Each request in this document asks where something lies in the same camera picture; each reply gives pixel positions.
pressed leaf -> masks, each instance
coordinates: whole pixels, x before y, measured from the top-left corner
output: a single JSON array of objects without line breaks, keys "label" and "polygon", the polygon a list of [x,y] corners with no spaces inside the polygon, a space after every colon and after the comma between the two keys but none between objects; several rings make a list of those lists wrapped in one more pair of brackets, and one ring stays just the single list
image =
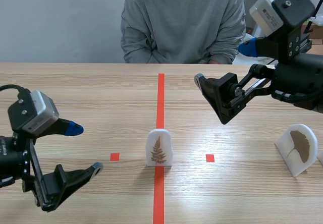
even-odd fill
[{"label": "pressed leaf", "polygon": [[296,151],[299,153],[302,162],[305,163],[306,161],[308,161],[309,158],[310,147],[309,142],[306,139],[306,136],[299,131],[291,131],[290,134],[294,142],[294,148],[288,153],[287,157],[294,149],[296,149]]},{"label": "pressed leaf", "polygon": [[164,158],[166,157],[166,154],[163,153],[163,150],[160,148],[160,137],[158,137],[154,147],[152,154],[152,161],[155,161],[156,163],[164,163],[166,160]]}]

ginkgo leaf specimen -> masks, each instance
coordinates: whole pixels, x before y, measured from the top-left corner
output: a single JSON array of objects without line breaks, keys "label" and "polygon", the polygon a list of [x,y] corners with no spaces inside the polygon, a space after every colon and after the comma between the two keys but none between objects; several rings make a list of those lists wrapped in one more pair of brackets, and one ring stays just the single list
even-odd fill
[{"label": "ginkgo leaf specimen", "polygon": [[294,142],[294,148],[288,153],[287,157],[296,149],[302,162],[305,163],[309,158],[309,142],[306,136],[299,131],[291,131],[290,134]]}]

robotic arm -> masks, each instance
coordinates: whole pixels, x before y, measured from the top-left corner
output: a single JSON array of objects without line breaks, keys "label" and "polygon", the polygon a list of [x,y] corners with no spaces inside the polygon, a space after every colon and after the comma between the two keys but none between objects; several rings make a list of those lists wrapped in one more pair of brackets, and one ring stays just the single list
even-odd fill
[{"label": "robotic arm", "polygon": [[[239,51],[250,57],[277,59],[279,63],[275,69],[255,64],[240,82],[232,73],[220,79],[195,76],[196,85],[221,123],[227,124],[259,95],[271,95],[296,107],[323,113],[323,56],[301,53],[310,49],[308,36],[302,36],[301,26],[315,13],[312,2],[259,0],[250,13],[266,37],[242,44]],[[252,78],[258,81],[243,90]]]},{"label": "robotic arm", "polygon": [[71,172],[59,164],[53,173],[43,175],[34,148],[36,139],[53,134],[77,136],[83,133],[83,127],[60,119],[52,99],[40,91],[30,92],[18,85],[0,87],[0,91],[5,89],[17,89],[19,94],[8,109],[13,136],[0,136],[0,188],[22,179],[23,192],[32,191],[37,206],[47,212],[56,210],[94,178],[103,164],[97,162],[86,170]]}]

black cable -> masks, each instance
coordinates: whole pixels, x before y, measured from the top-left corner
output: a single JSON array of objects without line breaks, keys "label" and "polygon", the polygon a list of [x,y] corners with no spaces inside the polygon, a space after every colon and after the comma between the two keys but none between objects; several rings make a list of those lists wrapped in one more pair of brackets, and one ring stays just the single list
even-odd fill
[{"label": "black cable", "polygon": [[290,97],[282,96],[281,101],[285,103],[302,103],[307,101],[313,101],[313,100],[320,99],[322,97],[322,93],[323,91],[319,91],[319,92],[311,93],[301,97],[293,96],[293,95],[291,95]]},{"label": "black cable", "polygon": [[19,91],[18,99],[21,99],[22,97],[24,97],[25,94],[30,94],[29,89],[25,89],[24,87],[21,87],[16,84],[7,84],[7,85],[0,86],[0,92],[6,89],[17,89]]},{"label": "black cable", "polygon": [[[321,7],[322,4],[323,4],[323,0],[320,0],[318,2],[318,5],[317,5],[316,9],[315,9],[315,13],[314,13],[313,17],[316,17],[316,15],[318,14],[318,11],[319,11],[319,9],[320,9],[320,7]],[[308,24],[307,24],[307,26],[305,28],[304,34],[307,34],[309,32],[312,24],[313,24],[312,21],[308,22]]]},{"label": "black cable", "polygon": [[25,88],[15,84],[7,84],[4,86],[0,86],[0,91],[6,90],[6,89],[17,89],[20,93],[25,90]]}]

blue gripper tip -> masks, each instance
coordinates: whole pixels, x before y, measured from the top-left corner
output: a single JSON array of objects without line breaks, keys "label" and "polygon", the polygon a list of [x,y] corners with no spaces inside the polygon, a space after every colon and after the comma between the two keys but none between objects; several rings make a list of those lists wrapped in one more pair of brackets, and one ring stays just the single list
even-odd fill
[{"label": "blue gripper tip", "polygon": [[84,128],[75,122],[70,121],[69,126],[66,129],[65,136],[77,136],[84,132]]}]

